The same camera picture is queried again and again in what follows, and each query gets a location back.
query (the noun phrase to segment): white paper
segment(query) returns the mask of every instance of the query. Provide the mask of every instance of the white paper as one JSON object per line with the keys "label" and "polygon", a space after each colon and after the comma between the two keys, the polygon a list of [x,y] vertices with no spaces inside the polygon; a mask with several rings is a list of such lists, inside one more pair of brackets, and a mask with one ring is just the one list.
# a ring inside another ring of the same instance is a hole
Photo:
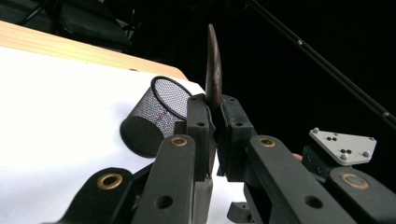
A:
{"label": "white paper", "polygon": [[[0,223],[58,221],[94,173],[135,173],[154,161],[129,150],[119,128],[161,74],[7,48],[0,48],[0,64]],[[231,223],[230,203],[244,200],[242,184],[215,177],[207,223]]]}

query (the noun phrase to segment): curved dark object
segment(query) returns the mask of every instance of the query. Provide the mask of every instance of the curved dark object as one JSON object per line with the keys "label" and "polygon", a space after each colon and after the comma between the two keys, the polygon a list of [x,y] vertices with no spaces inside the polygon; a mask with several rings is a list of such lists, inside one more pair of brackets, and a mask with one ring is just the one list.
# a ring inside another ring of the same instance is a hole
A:
{"label": "curved dark object", "polygon": [[221,59],[218,40],[212,24],[207,27],[207,66],[205,84],[205,103],[213,112],[219,108],[222,95]]}

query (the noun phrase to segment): white metal plate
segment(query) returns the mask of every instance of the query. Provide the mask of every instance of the white metal plate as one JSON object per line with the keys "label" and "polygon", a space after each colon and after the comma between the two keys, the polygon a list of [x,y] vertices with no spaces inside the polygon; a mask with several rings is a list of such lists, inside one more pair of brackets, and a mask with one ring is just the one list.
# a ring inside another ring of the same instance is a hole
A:
{"label": "white metal plate", "polygon": [[309,135],[344,166],[369,162],[375,151],[373,137],[323,132],[318,128],[311,130]]}

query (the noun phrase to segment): black mesh pen holder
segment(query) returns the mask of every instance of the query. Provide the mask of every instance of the black mesh pen holder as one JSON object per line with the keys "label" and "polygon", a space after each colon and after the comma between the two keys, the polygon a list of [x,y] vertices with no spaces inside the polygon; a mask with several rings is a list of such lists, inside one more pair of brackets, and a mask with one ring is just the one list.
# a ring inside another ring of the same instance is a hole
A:
{"label": "black mesh pen holder", "polygon": [[154,77],[150,87],[120,125],[124,144],[139,156],[154,158],[175,122],[186,120],[191,93],[169,77]]}

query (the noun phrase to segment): wooden surface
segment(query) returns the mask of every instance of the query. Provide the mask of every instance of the wooden surface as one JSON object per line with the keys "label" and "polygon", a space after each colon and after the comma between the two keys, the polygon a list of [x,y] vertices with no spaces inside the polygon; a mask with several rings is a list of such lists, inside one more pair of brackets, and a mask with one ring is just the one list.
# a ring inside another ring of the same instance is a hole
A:
{"label": "wooden surface", "polygon": [[187,79],[177,68],[0,21],[0,46]]}

